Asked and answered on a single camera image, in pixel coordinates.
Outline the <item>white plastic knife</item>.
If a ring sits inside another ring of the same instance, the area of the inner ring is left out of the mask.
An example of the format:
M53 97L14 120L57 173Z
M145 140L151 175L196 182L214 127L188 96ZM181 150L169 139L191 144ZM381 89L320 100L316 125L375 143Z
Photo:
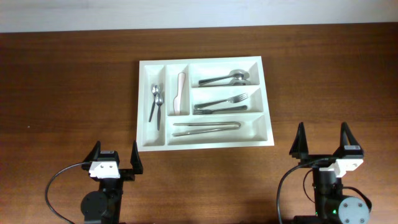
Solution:
M177 95L173 101L174 114L176 116L180 115L180 107L181 107L182 92L185 83L185 77L186 77L185 72L180 72L177 77Z

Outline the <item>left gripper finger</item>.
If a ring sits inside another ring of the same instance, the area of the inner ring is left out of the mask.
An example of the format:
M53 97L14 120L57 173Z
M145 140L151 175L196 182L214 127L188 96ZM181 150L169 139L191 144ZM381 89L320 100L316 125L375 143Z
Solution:
M141 158L139 157L137 141L134 141L132 145L130 164L132 165L132 169L135 174L143 173L143 165Z
M83 162L93 162L96 161L98 155L101 151L101 142L97 141L92 150L88 153L88 155L84 158Z

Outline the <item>small teaspoon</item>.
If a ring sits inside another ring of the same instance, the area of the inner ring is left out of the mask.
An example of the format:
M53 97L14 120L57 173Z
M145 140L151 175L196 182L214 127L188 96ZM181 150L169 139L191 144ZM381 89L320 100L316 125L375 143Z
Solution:
M160 123L161 123L161 106L164 104L164 98L161 93L156 94L155 96L155 103L157 105L157 130L160 130Z
M153 100L153 102L152 102L152 106L151 106L151 109L150 109L149 122L152 121L152 116L153 116L153 112L154 112L154 108L155 108L155 97L156 97L156 95L157 95L159 92L160 92L160 86L154 85L154 86L152 87L152 94L153 94L153 96L154 96L154 100Z

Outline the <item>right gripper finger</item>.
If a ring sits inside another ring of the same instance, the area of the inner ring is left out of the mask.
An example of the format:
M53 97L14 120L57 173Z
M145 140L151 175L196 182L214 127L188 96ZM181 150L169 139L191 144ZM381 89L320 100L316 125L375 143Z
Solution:
M340 131L340 145L333 153L334 156L363 156L364 150L353 136L347 122L342 122Z
M294 139L293 145L289 151L291 156L307 156L308 155L308 144L305 134L304 123L301 122L298 125L298 130L296 137Z

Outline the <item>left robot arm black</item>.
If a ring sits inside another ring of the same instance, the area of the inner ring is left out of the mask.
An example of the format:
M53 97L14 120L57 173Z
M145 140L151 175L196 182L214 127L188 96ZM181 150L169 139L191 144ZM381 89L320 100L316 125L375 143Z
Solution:
M135 176L144 170L136 142L131 151L132 167L120 169L119 163L118 152L102 151L99 141L83 160L81 168L99 183L98 190L86 194L81 201L80 209L85 223L119 223L123 184L134 181Z

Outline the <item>metal fork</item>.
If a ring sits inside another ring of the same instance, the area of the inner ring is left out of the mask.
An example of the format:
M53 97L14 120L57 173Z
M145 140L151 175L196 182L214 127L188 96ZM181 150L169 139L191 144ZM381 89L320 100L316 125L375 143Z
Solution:
M247 106L235 106L235 107L229 107L229 108L220 108L220 109L215 109L215 110L199 110L195 109L193 110L193 115L202 115L202 114L214 114L218 112L225 112L225 111L243 111L247 110Z
M209 103L196 104L196 105L194 105L194 108L195 109L202 109L202 108L206 108L206 107L217 105L219 103L224 103L224 102L239 103L240 101L244 101L247 98L249 98L249 95L247 93L242 93L240 95L232 96L232 97L229 97L229 98L224 99L224 100L218 100L218 101L212 101L212 102L209 102Z

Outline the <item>large metal spoon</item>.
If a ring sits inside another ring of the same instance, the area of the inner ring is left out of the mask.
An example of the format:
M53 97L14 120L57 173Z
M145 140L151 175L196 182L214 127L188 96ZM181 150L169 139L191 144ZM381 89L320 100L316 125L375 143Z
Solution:
M251 85L249 80L231 80L229 83L217 84L217 85L200 85L200 87L215 87L215 86L246 86Z
M222 76L222 77L216 77L216 78L208 78L208 79L204 79L204 80L199 80L198 84L200 86L211 83L211 82L217 82L220 80L224 80L227 78L232 78L234 80L246 80L250 77L250 74L242 69L235 69L230 71L230 73L226 76Z

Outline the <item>metal knife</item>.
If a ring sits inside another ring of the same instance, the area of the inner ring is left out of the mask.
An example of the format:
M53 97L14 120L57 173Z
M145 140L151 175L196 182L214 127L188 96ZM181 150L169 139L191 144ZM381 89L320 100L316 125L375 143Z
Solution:
M240 129L240 126L230 126L226 128L210 128L210 129L197 129L197 130L192 130L192 131L185 131L181 133L173 133L173 137L180 137L180 136L189 136L189 135L194 135L194 134L205 134L205 133L213 133L213 132L220 132L220 131L232 131L232 130L237 130Z
M209 122L209 123L174 123L174 126L237 126L241 127L241 123L237 121L227 122Z

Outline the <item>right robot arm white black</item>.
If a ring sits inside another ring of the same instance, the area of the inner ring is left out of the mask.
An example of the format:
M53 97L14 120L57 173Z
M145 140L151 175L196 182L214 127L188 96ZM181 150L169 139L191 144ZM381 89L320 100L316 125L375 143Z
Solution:
M341 124L340 144L333 154L309 154L304 124L298 125L289 154L299 159L301 168L309 168L313 175L315 214L297 215L292 223L367 223L372 203L354 187L350 190L359 198L345 195L342 177L357 169L364 159L364 150L346 122Z

